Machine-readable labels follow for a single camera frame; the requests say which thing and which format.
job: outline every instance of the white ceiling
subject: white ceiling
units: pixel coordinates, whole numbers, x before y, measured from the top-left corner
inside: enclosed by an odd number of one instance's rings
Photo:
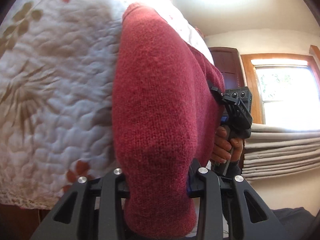
[[[171,0],[204,35],[250,29],[286,29],[320,36],[303,0]]]

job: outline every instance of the curtain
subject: curtain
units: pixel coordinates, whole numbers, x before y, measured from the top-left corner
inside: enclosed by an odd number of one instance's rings
[[[245,140],[243,177],[256,180],[320,167],[320,130],[295,131],[252,124]]]

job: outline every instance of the red sweater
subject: red sweater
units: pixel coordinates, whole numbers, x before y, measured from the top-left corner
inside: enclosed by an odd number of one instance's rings
[[[207,164],[223,111],[206,80],[224,91],[223,77],[152,8],[132,4],[123,18],[112,122],[125,220],[141,236],[182,237],[196,222],[188,167]]]

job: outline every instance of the hand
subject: hand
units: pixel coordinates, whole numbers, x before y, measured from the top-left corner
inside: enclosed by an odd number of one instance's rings
[[[231,162],[236,162],[240,159],[243,150],[242,139],[233,138],[230,140],[230,144],[226,137],[227,131],[222,126],[219,126],[214,137],[213,152],[211,154],[212,161],[226,163],[230,159]],[[234,147],[232,156],[228,153],[231,150],[231,146]]]

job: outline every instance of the white bedspread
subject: white bedspread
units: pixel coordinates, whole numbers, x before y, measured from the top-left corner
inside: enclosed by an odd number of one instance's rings
[[[0,203],[51,208],[116,167],[112,82],[122,14],[152,0],[17,0],[0,26]],[[150,4],[212,57],[169,0]]]

